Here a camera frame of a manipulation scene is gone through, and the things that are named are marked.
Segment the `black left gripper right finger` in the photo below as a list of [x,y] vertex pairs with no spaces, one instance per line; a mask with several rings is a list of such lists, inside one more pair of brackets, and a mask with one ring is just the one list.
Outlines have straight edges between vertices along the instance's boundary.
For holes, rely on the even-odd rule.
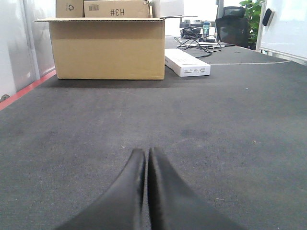
[[149,151],[147,192],[153,230],[241,230],[201,199],[178,175],[162,148]]

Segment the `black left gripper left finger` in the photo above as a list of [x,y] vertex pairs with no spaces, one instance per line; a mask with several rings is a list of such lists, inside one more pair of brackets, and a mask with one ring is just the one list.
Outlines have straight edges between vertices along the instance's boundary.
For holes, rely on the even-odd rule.
[[89,207],[63,223],[58,230],[140,230],[146,158],[133,149],[112,185]]

